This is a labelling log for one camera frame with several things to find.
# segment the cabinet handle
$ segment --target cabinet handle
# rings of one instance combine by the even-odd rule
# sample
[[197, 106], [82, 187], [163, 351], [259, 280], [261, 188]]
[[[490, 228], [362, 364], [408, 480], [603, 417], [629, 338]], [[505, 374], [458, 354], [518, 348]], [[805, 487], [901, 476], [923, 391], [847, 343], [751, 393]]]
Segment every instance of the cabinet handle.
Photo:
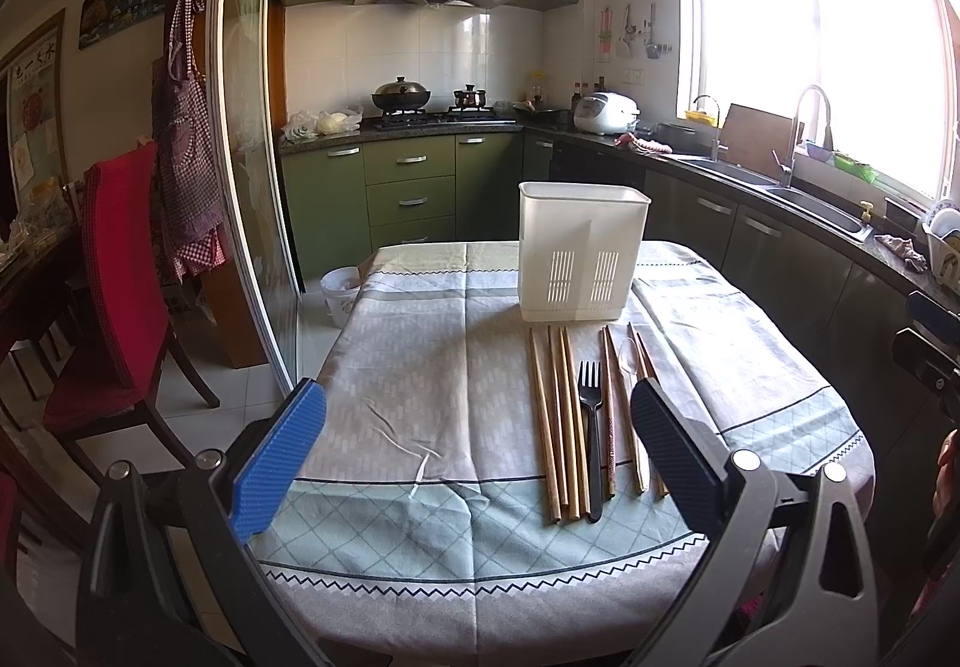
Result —
[[701, 207], [707, 207], [710, 211], [719, 211], [721, 214], [730, 214], [733, 210], [730, 207], [722, 207], [719, 204], [714, 204], [712, 201], [707, 201], [706, 198], [701, 198], [697, 196], [697, 203]]
[[754, 230], [760, 231], [762, 234], [768, 235], [768, 237], [774, 237], [777, 240], [779, 239], [779, 237], [781, 237], [781, 232], [776, 230], [776, 228], [771, 228], [768, 225], [763, 225], [763, 223], [757, 222], [755, 219], [752, 219], [752, 217], [744, 217], [743, 221]]

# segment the cutting board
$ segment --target cutting board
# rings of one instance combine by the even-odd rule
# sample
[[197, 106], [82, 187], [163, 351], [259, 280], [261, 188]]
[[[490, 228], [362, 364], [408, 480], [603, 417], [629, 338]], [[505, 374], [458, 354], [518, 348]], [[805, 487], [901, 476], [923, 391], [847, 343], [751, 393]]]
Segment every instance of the cutting board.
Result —
[[[803, 133], [803, 123], [800, 123], [800, 133]], [[776, 155], [783, 161], [789, 142], [789, 117], [730, 104], [730, 111], [720, 131], [720, 143], [727, 147], [727, 152], [721, 154], [722, 160], [779, 180], [781, 170], [770, 150], [776, 150]]]

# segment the green basket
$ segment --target green basket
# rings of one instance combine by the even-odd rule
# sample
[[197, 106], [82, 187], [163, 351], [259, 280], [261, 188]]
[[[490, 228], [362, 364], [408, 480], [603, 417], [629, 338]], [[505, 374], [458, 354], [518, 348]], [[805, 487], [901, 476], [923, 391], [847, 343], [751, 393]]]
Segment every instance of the green basket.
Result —
[[853, 174], [857, 179], [862, 179], [867, 184], [873, 184], [877, 179], [877, 170], [867, 163], [860, 163], [853, 160], [852, 157], [844, 155], [843, 152], [833, 153], [833, 165], [841, 171]]

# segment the chopstick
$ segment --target chopstick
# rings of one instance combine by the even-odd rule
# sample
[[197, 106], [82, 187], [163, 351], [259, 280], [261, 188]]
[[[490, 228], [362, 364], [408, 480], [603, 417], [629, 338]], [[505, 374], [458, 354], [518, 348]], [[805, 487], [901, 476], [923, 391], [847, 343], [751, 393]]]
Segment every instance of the chopstick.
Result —
[[560, 407], [560, 387], [557, 381], [557, 352], [553, 346], [553, 330], [546, 327], [546, 346], [547, 358], [550, 371], [550, 385], [553, 388], [551, 396], [553, 397], [553, 409], [550, 413], [552, 427], [551, 435], [553, 437], [553, 457], [556, 461], [556, 475], [558, 491], [560, 495], [560, 504], [564, 507], [568, 504], [566, 497], [566, 462], [563, 459], [563, 416]]
[[[656, 372], [654, 371], [654, 362], [650, 360], [650, 355], [643, 344], [643, 339], [640, 338], [640, 334], [635, 330], [633, 323], [627, 323], [627, 331], [630, 333], [630, 341], [634, 343], [634, 352], [637, 354], [638, 371], [642, 372], [643, 379], [650, 378], [659, 384], [659, 379], [656, 378]], [[667, 488], [666, 483], [664, 483], [664, 478], [661, 478], [661, 475], [659, 475], [656, 469], [654, 470], [654, 488], [656, 489], [656, 497], [658, 499], [662, 499], [670, 493], [670, 489]]]
[[553, 523], [560, 521], [560, 495], [557, 492], [557, 467], [553, 459], [553, 440], [550, 438], [550, 415], [546, 408], [544, 394], [544, 377], [541, 375], [539, 355], [536, 352], [536, 336], [530, 328], [530, 365], [533, 367], [534, 395], [536, 397], [536, 413], [539, 416], [539, 430], [541, 430], [541, 446], [544, 450], [544, 470], [546, 472], [546, 491], [550, 499], [550, 520]]
[[620, 407], [623, 411], [624, 425], [627, 427], [627, 449], [630, 451], [634, 463], [632, 465], [634, 466], [634, 479], [637, 481], [637, 491], [642, 494], [650, 485], [647, 475], [643, 473], [643, 459], [646, 459], [646, 450], [643, 449], [640, 439], [637, 437], [637, 432], [634, 430], [634, 423], [630, 416], [630, 394], [627, 392], [627, 382], [624, 379], [623, 372], [620, 371], [610, 326], [604, 328], [604, 335], [607, 337], [607, 356], [610, 360], [611, 370], [616, 367], [618, 374], [616, 381], [620, 387]]
[[616, 496], [616, 437], [613, 433], [613, 367], [607, 351], [607, 337], [600, 331], [600, 354], [603, 364], [604, 406], [607, 409], [607, 498]]
[[554, 348], [555, 371], [560, 390], [560, 407], [563, 411], [563, 463], [566, 465], [566, 497], [568, 517], [571, 521], [580, 518], [580, 490], [577, 484], [577, 435], [573, 429], [573, 405], [570, 403], [568, 358], [563, 351], [563, 332], [557, 330], [557, 347]]
[[580, 407], [580, 394], [577, 391], [577, 379], [573, 374], [573, 347], [570, 345], [569, 328], [563, 326], [563, 351], [566, 355], [566, 374], [570, 388], [570, 405], [573, 411], [573, 430], [577, 438], [576, 469], [580, 490], [580, 510], [588, 512], [590, 509], [590, 489], [587, 481], [587, 441], [584, 440], [584, 411]]

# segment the stainless steel sink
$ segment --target stainless steel sink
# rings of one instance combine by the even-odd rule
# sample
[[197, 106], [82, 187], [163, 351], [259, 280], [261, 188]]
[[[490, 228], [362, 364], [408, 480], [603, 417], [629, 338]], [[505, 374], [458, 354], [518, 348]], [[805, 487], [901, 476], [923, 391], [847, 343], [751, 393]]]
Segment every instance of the stainless steel sink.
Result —
[[711, 160], [709, 157], [695, 157], [694, 155], [668, 155], [671, 160], [678, 160], [684, 165], [690, 165], [695, 168], [702, 168], [704, 171], [712, 171], [714, 174], [720, 174], [728, 179], [742, 181], [743, 184], [750, 184], [751, 187], [773, 187], [776, 180], [765, 177], [762, 174], [755, 174], [746, 168], [740, 168], [732, 163], [725, 163], [722, 160]]
[[791, 207], [800, 208], [810, 216], [816, 217], [819, 221], [857, 241], [866, 241], [872, 230], [869, 225], [864, 225], [855, 217], [793, 187], [763, 187], [763, 192], [779, 198]]

